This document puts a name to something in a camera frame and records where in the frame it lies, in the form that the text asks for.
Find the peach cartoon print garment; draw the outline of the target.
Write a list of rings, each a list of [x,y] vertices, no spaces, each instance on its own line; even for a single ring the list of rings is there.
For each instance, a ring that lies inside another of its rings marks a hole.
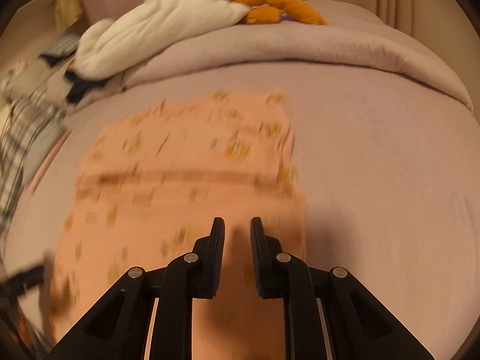
[[[282,304],[256,290],[250,223],[306,252],[305,200],[280,92],[161,102],[99,133],[82,160],[55,254],[55,339],[130,268],[165,267],[225,223],[220,287],[193,304],[195,359],[282,359]]]

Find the plaid grey pillow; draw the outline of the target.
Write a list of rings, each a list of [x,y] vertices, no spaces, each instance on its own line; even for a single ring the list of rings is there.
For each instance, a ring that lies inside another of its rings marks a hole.
[[[65,112],[46,100],[19,97],[12,101],[7,127],[1,133],[1,232],[15,213],[22,190],[24,161],[46,128],[63,127]]]

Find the black garment on bed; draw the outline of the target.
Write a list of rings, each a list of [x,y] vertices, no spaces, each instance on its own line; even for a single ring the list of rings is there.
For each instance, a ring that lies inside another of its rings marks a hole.
[[[109,81],[109,78],[105,80],[84,80],[71,70],[66,70],[64,78],[72,84],[66,100],[69,104],[75,105],[77,105],[89,91],[102,89]]]

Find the white plush goose body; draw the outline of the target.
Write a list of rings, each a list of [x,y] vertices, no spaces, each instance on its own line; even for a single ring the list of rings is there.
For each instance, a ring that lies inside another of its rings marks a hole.
[[[232,0],[144,0],[83,33],[74,71],[83,80],[107,79],[179,41],[235,25],[249,11]]]

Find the lilac folded duvet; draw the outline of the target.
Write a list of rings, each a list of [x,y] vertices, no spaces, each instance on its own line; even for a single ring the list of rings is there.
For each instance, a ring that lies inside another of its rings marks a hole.
[[[312,5],[324,10],[328,24],[240,24],[177,41],[139,61],[118,50],[126,67],[109,74],[104,85],[94,82],[85,92],[71,88],[67,103],[79,110],[122,89],[234,64],[304,61],[399,74],[473,110],[458,75],[419,41],[364,8],[329,0],[314,0]]]

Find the straw broom bundle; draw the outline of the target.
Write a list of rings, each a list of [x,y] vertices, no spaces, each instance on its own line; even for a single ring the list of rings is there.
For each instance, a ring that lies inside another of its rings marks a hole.
[[[55,0],[54,8],[58,33],[65,33],[84,13],[80,0]]]

